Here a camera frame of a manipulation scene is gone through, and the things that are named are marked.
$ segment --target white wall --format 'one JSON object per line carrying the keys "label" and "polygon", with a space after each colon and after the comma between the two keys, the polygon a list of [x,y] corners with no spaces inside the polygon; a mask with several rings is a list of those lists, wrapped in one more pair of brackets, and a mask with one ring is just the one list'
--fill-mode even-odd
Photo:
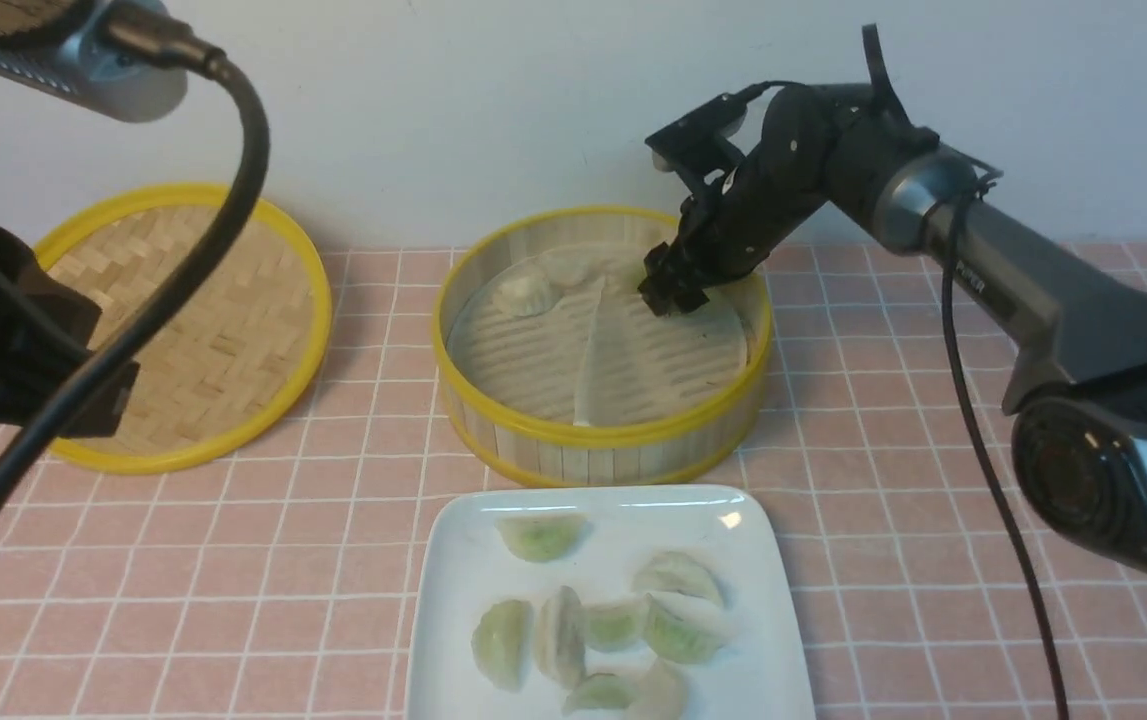
{"label": "white wall", "polygon": [[[674,211],[682,187],[651,170],[643,136],[760,79],[858,81],[860,26],[872,19],[912,119],[1007,170],[993,202],[1054,237],[1147,237],[1144,0],[170,8],[262,88],[275,138],[268,197],[318,242],[467,243],[587,202]],[[172,117],[135,127],[0,79],[0,224],[33,237],[142,183],[225,181],[234,123],[226,99],[201,83]],[[758,135],[752,115],[741,140]],[[856,236],[834,211],[806,227],[802,241]]]}

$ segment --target tiled countertop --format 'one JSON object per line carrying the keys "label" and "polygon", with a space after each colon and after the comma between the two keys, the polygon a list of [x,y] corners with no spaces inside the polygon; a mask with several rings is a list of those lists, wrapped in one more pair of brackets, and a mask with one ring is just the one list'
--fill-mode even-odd
{"label": "tiled countertop", "polygon": [[[1080,251],[1147,285],[1147,245]],[[0,519],[0,715],[403,717],[428,529],[451,498],[513,486],[434,407],[428,314],[450,253],[326,261],[334,349],[292,418],[186,474],[46,461],[19,490]],[[1053,717],[945,373],[937,274],[874,246],[785,246],[770,269],[768,407],[707,479],[750,490],[774,522],[819,717]],[[972,306],[960,331],[1007,471],[1012,347]],[[1147,719],[1147,578],[1009,493],[1076,719]]]}

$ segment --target dumpling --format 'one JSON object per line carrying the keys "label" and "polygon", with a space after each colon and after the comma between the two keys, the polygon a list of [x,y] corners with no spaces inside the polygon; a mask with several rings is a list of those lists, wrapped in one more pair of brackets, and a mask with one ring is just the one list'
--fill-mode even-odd
{"label": "dumpling", "polygon": [[471,636],[476,667],[500,691],[518,692],[518,670],[531,609],[523,600],[499,602],[483,615]]}
{"label": "dumpling", "polygon": [[600,652],[627,650],[645,628],[647,606],[640,600],[586,606],[586,644]]}
{"label": "dumpling", "polygon": [[501,279],[494,296],[497,308],[512,318],[540,315],[555,307],[556,302],[560,302],[559,288],[536,266],[515,269],[514,277]]}
{"label": "dumpling", "polygon": [[635,701],[635,684],[611,673],[587,675],[564,701],[564,715],[579,710],[625,710]]}
{"label": "dumpling", "polygon": [[533,664],[543,675],[571,691],[586,676],[586,644],[582,639],[582,601],[574,588],[561,587],[543,603],[533,626]]}
{"label": "dumpling", "polygon": [[528,518],[502,518],[497,521],[497,532],[506,543],[506,550],[528,562],[551,562],[568,555],[586,518],[582,515],[536,515]]}
{"label": "dumpling", "polygon": [[688,684],[678,670],[655,660],[627,707],[627,720],[679,720],[688,706]]}
{"label": "dumpling", "polygon": [[551,283],[563,290],[570,290],[591,277],[591,260],[585,251],[544,252],[538,255],[537,263]]}
{"label": "dumpling", "polygon": [[682,551],[661,551],[649,561],[632,582],[635,592],[673,592],[689,597],[709,600],[724,606],[720,585],[711,571]]}
{"label": "dumpling", "polygon": [[724,647],[724,637],[697,621],[676,615],[657,598],[649,596],[649,613],[645,618],[643,637],[649,648],[663,660],[679,665],[701,665],[710,662]]}

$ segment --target yellow rim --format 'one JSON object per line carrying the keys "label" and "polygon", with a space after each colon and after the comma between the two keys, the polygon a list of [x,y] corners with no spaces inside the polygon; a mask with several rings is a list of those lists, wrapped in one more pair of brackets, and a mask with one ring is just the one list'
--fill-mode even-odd
{"label": "yellow rim", "polygon": [[431,341],[435,349],[435,361],[440,367],[440,376],[454,389],[455,392],[458,392],[458,396],[462,397],[465,404],[471,406],[481,415],[485,416],[486,420],[491,421],[492,424],[508,429],[510,432],[517,433],[518,436],[531,437],[543,443],[555,443],[556,445],[564,445],[569,447],[588,448],[588,451],[603,451],[604,448],[661,443],[666,439],[692,432],[692,430],[705,426],[711,423],[711,421],[715,421],[727,413],[729,407],[736,405],[742,397],[746,397],[746,393],[750,392],[752,384],[755,384],[756,378],[759,378],[759,376],[764,374],[765,366],[768,363],[768,336],[773,334],[768,331],[768,328],[773,327],[773,306],[771,306],[768,302],[768,287],[765,285],[762,280],[760,282],[756,282],[756,292],[760,296],[760,327],[765,328],[765,332],[762,332],[760,337],[756,338],[755,349],[752,349],[750,357],[750,363],[747,363],[746,371],[743,371],[742,375],[739,375],[738,381],[734,382],[732,386],[725,388],[724,392],[720,392],[716,397],[711,397],[710,400],[705,400],[697,407],[693,407],[693,409],[687,410],[687,413],[674,415],[672,418],[655,420],[651,423],[641,423],[635,425],[601,428],[578,428],[574,425],[553,423],[553,421],[549,420],[531,418],[531,416],[513,410],[510,407],[506,407],[494,400],[494,398],[482,393],[479,389],[473,386],[471,382],[468,382],[465,375],[458,370],[457,366],[453,365],[453,360],[448,359],[448,347],[445,347],[444,338],[440,337],[440,313],[442,307],[444,307],[446,288],[450,288],[451,284],[453,284],[458,277],[458,272],[463,265],[467,264],[467,261],[469,261],[474,256],[479,255],[479,252],[482,252],[485,246],[491,245],[492,242],[498,241],[500,237],[505,237],[506,234],[510,234],[518,228],[526,227],[526,225],[539,224],[544,222],[544,220],[560,217],[595,213],[635,216],[660,220],[660,222],[670,225],[677,224],[677,220],[673,217],[665,216],[663,213],[655,213],[655,211],[651,210],[623,208],[617,205],[593,205],[568,210],[555,210],[551,211],[551,213],[533,216],[531,218],[518,220],[516,224],[506,225],[506,227],[500,230],[490,234],[489,237],[478,242],[476,246],[473,246],[471,251],[467,252],[462,259],[454,264],[453,269],[448,271],[448,277],[445,277],[444,284],[440,287],[439,299],[436,300],[435,314],[431,318]]}
{"label": "yellow rim", "polygon": [[[688,468],[684,468],[681,470],[674,470],[673,474],[665,474],[657,478],[633,482],[632,484],[637,484],[637,486],[674,486],[676,484],[696,480],[697,478],[702,477],[702,475],[705,475],[707,471],[710,471],[716,465],[720,464],[720,462],[723,462],[725,457],[727,457],[728,455],[733,455],[733,452],[738,449],[738,446],[742,445],[742,441],[746,440],[746,437],[751,433],[751,430],[755,428],[756,420],[759,418],[759,416],[760,416],[759,413],[751,415],[751,418],[742,424],[742,428],[738,430],[736,436],[733,436],[733,438],[729,439],[728,443],[725,443],[724,447],[720,447],[710,456],[702,459],[702,461],[697,462],[695,465],[688,465]],[[462,423],[459,423],[458,418],[454,418],[453,415],[448,415],[448,423],[453,425],[453,430],[455,433],[458,433],[458,437],[462,438],[462,443],[465,444],[465,446],[467,446],[468,451],[473,452],[473,454],[476,455],[476,457],[482,460],[483,464],[490,465],[490,468],[497,470],[497,472],[500,474],[501,477],[508,480],[514,480],[518,484],[522,484],[522,486],[531,488],[555,490],[555,488],[601,487],[601,486],[585,486],[585,484],[582,484],[579,486],[579,484],[574,484],[574,483],[561,483],[559,480],[547,478],[545,477],[545,475],[531,474],[531,471],[524,470],[523,468],[518,468],[518,465],[514,465],[512,462],[498,457],[496,454],[492,454],[492,452],[485,448],[485,446],[479,445],[479,443],[476,441],[476,438],[473,438],[471,433],[468,433],[467,430],[462,428]]]}
{"label": "yellow rim", "polygon": [[[226,199],[226,187],[217,186],[217,183],[164,183],[99,202],[84,210],[83,213],[58,225],[54,232],[48,233],[48,236],[36,245],[36,259],[41,268],[52,268],[62,255],[79,245],[91,234],[108,224],[163,205],[211,205],[216,208]],[[314,243],[307,237],[307,233],[284,211],[271,205],[266,199],[259,199],[257,209],[253,210],[253,219],[270,225],[302,258],[303,268],[307,271],[307,279],[314,296],[314,315],[311,322],[307,350],[302,358],[302,363],[294,370],[284,386],[280,388],[280,392],[272,398],[266,409],[229,432],[163,455],[111,455],[80,446],[79,443],[67,441],[67,439],[60,439],[53,444],[50,448],[53,454],[65,461],[75,462],[77,465],[102,471],[102,474],[171,474],[174,470],[203,464],[203,462],[224,456],[235,448],[247,445],[272,424],[275,424],[275,421],[284,416],[294,402],[298,401],[298,398],[311,384],[311,379],[323,361],[325,351],[329,347],[331,321],[329,275],[325,273],[320,255],[317,252]]]}

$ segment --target square plate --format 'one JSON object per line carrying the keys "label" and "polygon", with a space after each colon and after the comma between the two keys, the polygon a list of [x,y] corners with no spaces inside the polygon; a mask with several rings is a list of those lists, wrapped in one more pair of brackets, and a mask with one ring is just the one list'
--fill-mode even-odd
{"label": "square plate", "polygon": [[[506,550],[496,521],[515,514],[578,512],[588,529],[563,559],[528,564]],[[760,503],[723,486],[658,486],[486,492],[460,496],[431,530],[409,651],[407,720],[533,720],[561,717],[568,692],[537,673],[526,657],[521,692],[492,687],[476,670],[471,634],[496,602],[538,606],[560,585],[586,603],[622,600],[656,551],[687,551],[719,580],[733,629],[704,666],[677,666],[689,686],[684,720],[705,717],[812,719],[799,625],[782,555]],[[604,655],[587,651],[587,672],[637,673],[651,664],[642,643]],[[622,717],[579,712],[578,720]]]}

